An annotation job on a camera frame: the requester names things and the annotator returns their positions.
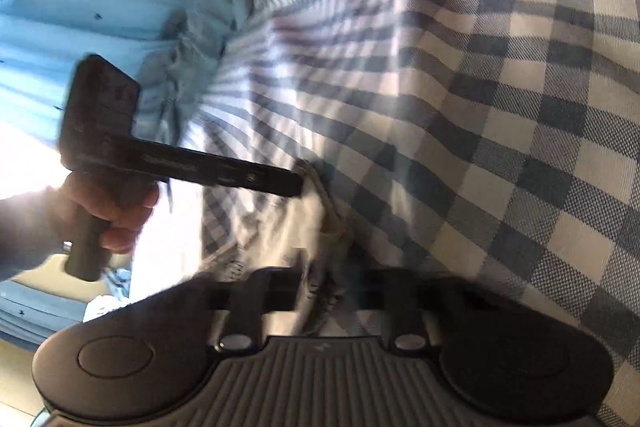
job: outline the blue plaid fabric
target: blue plaid fabric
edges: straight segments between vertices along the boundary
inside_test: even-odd
[[[305,158],[363,259],[450,270],[595,335],[616,367],[599,418],[638,427],[638,5],[257,0],[187,145]],[[211,254],[270,198],[204,201]]]

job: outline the blue cloth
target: blue cloth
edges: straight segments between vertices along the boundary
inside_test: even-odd
[[[137,135],[175,142],[185,113],[178,99],[190,114],[252,4],[190,0],[202,19],[193,25],[210,30],[192,34],[188,1],[0,0],[0,119],[53,145],[76,63],[96,53],[143,84]]]
[[[82,322],[86,304],[34,290],[14,281],[0,282],[0,339],[35,351],[46,338]]]

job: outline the black plastic device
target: black plastic device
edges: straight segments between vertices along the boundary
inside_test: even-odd
[[[352,295],[383,311],[381,336],[264,339],[300,279],[204,273],[56,333],[33,359],[49,425],[597,425],[612,361],[569,325],[462,279],[381,269]]]
[[[58,142],[62,165],[94,176],[120,206],[140,203],[154,182],[169,178],[300,195],[299,173],[132,137],[139,94],[135,80],[102,57],[88,56],[76,69]],[[87,281],[99,279],[110,253],[98,238],[109,225],[81,211],[67,273]]]

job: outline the ribbed rubber surface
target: ribbed rubber surface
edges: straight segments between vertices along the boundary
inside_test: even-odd
[[[54,417],[50,427],[79,424]],[[375,339],[273,338],[259,354],[220,363],[180,409],[145,427],[488,427],[436,381],[429,365]],[[593,427],[590,418],[572,422]]]

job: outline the finger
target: finger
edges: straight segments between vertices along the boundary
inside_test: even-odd
[[[158,184],[154,184],[154,187],[151,191],[146,195],[146,198],[142,201],[142,206],[146,206],[147,208],[153,208],[158,203],[160,199],[160,189],[158,188]]]
[[[114,252],[126,252],[134,247],[137,237],[134,230],[111,228],[100,236],[100,245]]]
[[[127,208],[123,210],[120,217],[113,222],[113,226],[118,229],[129,229],[139,232],[153,211],[152,208],[146,208],[146,206],[141,205]]]
[[[100,219],[115,221],[120,217],[121,210],[107,191],[82,172],[69,174],[60,187],[60,193],[69,200],[84,206],[89,214]]]

